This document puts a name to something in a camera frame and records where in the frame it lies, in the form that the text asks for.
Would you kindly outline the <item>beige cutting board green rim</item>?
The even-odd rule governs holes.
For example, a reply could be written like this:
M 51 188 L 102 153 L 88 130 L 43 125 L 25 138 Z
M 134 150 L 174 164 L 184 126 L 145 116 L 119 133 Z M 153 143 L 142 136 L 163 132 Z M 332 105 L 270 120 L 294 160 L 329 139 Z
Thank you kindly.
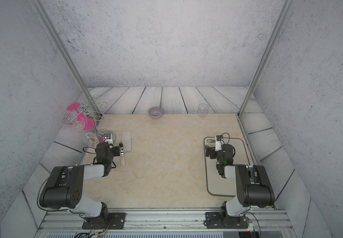
M 206 137 L 204 143 L 218 152 L 217 159 L 205 156 L 208 193 L 212 196 L 243 196 L 246 184 L 250 183 L 248 171 L 252 170 L 244 141 L 239 138 L 216 141 L 215 136 Z

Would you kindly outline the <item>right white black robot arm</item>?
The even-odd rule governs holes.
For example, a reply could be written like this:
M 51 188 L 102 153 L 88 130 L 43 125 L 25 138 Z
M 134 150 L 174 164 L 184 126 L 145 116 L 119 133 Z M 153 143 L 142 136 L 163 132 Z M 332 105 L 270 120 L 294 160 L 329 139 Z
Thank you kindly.
M 218 213 L 207 213 L 205 226 L 209 229 L 248 227 L 246 214 L 252 208 L 273 206 L 274 192 L 264 166 L 234 164 L 235 148 L 230 144 L 221 145 L 220 150 L 205 146 L 205 154 L 216 160 L 216 170 L 222 179 L 233 179 L 236 196 L 223 202 Z

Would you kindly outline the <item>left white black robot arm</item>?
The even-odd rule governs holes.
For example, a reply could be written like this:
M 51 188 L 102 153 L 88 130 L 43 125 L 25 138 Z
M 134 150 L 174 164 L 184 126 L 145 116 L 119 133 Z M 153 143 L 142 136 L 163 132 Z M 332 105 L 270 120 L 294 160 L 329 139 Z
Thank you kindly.
M 83 230 L 123 229 L 125 213 L 110 214 L 105 203 L 83 194 L 83 184 L 108 176 L 117 167 L 114 157 L 120 156 L 124 166 L 124 153 L 122 142 L 118 146 L 103 142 L 96 146 L 92 164 L 54 167 L 40 188 L 37 206 L 47 212 L 68 210 L 78 214 L 84 220 Z

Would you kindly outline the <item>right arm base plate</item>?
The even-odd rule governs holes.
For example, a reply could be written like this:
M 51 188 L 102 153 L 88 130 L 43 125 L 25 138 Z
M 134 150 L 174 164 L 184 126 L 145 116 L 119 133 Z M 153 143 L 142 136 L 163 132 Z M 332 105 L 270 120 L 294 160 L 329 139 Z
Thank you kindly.
M 206 212 L 204 226 L 208 229 L 248 229 L 246 218 L 231 217 L 219 212 Z

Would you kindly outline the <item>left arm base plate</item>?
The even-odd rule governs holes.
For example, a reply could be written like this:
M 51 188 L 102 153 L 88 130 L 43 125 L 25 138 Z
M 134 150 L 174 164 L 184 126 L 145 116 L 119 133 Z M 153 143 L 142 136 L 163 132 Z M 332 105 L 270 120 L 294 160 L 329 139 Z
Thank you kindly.
M 95 218 L 85 218 L 83 230 L 122 230 L 124 229 L 126 213 L 103 213 Z

